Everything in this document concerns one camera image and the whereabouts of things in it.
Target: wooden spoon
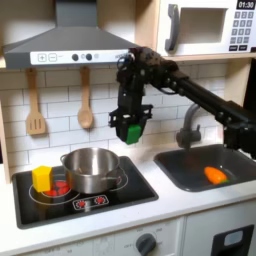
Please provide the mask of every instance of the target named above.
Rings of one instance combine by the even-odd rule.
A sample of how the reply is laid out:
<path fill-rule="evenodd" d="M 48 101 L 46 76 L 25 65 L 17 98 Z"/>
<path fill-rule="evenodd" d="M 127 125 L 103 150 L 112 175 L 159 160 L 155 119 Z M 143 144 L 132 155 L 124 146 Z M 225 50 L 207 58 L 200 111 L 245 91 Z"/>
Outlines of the wooden spoon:
<path fill-rule="evenodd" d="M 27 69 L 27 80 L 30 96 L 30 114 L 26 120 L 27 133 L 30 135 L 43 134 L 46 130 L 45 120 L 38 110 L 37 88 L 36 88 L 36 70 Z"/>
<path fill-rule="evenodd" d="M 82 78 L 82 107 L 78 112 L 78 122 L 83 128 L 90 128 L 93 123 L 93 115 L 90 109 L 90 70 L 87 67 L 80 69 Z"/>

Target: toy carrot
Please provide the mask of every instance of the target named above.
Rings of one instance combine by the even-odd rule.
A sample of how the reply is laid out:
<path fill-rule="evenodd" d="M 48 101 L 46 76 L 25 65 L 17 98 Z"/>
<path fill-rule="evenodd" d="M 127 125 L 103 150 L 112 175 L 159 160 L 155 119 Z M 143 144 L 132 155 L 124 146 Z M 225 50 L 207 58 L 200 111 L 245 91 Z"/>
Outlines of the toy carrot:
<path fill-rule="evenodd" d="M 209 166 L 205 167 L 204 173 L 205 173 L 206 177 L 208 178 L 208 180 L 211 183 L 213 183 L 214 185 L 228 182 L 227 176 L 217 168 L 209 167 Z"/>

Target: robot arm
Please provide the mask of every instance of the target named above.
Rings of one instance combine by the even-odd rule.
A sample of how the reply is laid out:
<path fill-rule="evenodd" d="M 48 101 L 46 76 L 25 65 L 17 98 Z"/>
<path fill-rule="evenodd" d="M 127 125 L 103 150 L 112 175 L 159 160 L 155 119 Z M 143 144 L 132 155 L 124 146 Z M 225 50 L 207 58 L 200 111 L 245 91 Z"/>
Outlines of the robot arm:
<path fill-rule="evenodd" d="M 256 116 L 196 84 L 175 62 L 149 48 L 130 49 L 118 63 L 117 81 L 118 108 L 110 113 L 110 126 L 116 127 L 117 136 L 127 144 L 138 141 L 152 117 L 153 106 L 142 105 L 144 87 L 151 84 L 164 94 L 185 96 L 213 114 L 224 126 L 224 145 L 256 158 Z"/>

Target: black stovetop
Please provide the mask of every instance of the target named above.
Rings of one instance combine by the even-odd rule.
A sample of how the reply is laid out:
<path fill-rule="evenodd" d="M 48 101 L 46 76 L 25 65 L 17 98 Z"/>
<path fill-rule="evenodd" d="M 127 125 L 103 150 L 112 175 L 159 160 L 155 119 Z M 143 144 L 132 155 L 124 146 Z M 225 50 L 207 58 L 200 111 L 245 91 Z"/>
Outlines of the black stovetop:
<path fill-rule="evenodd" d="M 96 195 L 70 190 L 62 166 L 53 168 L 54 187 L 45 193 L 32 186 L 31 171 L 14 175 L 18 227 L 32 228 L 158 199 L 129 158 L 120 157 L 120 166 L 125 175 L 118 178 L 116 187 Z"/>

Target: red stove knob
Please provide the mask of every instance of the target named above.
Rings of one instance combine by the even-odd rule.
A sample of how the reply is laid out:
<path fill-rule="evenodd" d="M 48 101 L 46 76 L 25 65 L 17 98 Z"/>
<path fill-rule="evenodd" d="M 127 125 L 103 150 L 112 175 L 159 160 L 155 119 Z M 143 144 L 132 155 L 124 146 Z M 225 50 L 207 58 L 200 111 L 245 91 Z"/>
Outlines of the red stove knob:
<path fill-rule="evenodd" d="M 85 206 L 85 201 L 80 201 L 79 202 L 79 206 L 82 208 L 82 207 L 84 207 Z"/>
<path fill-rule="evenodd" d="M 96 204 L 103 204 L 105 202 L 105 199 L 103 197 L 98 197 L 95 199 Z"/>

